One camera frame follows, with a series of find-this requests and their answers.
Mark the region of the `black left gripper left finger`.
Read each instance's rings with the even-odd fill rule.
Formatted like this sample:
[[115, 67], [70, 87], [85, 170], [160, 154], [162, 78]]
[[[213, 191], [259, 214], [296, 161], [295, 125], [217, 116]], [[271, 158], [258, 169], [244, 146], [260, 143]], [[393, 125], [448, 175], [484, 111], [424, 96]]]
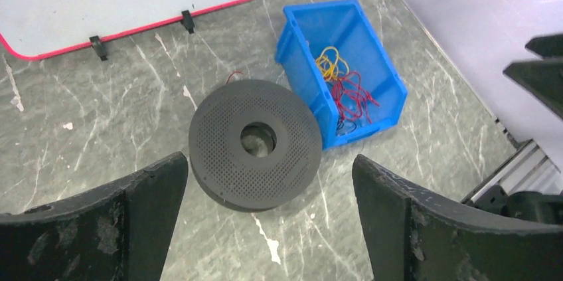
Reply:
[[158, 280], [189, 176], [175, 152], [125, 177], [1, 215], [2, 280]]

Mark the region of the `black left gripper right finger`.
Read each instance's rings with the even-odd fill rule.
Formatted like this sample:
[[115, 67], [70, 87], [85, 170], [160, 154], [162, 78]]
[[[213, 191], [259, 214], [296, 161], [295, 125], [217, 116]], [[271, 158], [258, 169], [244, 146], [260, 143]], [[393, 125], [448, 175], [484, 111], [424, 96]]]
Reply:
[[562, 279], [562, 225], [470, 207], [363, 155], [352, 176], [376, 280]]

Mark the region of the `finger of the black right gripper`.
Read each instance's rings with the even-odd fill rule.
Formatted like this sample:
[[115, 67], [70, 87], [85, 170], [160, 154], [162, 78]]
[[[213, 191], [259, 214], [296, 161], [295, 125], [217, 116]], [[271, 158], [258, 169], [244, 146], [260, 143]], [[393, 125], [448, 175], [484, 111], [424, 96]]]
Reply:
[[512, 62], [503, 74], [562, 117], [562, 34], [537, 36], [525, 49], [538, 60]]

